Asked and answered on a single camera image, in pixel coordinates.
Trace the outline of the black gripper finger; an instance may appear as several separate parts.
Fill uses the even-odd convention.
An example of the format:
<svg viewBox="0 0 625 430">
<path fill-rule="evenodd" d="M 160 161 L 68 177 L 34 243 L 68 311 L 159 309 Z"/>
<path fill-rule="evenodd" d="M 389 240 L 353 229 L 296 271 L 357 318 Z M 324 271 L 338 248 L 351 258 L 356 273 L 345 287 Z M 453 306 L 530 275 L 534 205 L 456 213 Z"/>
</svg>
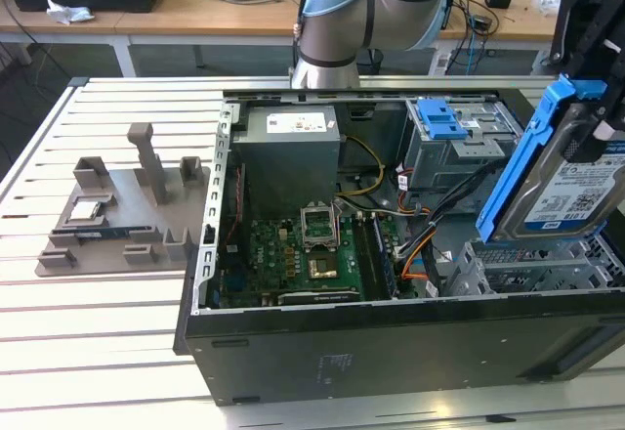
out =
<svg viewBox="0 0 625 430">
<path fill-rule="evenodd" d="M 595 110 L 575 131 L 577 161 L 595 161 L 617 130 L 624 128 L 624 0 L 601 0 L 601 7 L 578 44 L 584 65 L 592 65 L 606 88 Z"/>
<path fill-rule="evenodd" d="M 579 8 L 584 0 L 561 0 L 557 15 L 556 28 L 550 52 L 552 65 L 565 63 L 573 52 L 577 32 L 577 19 Z"/>
</svg>

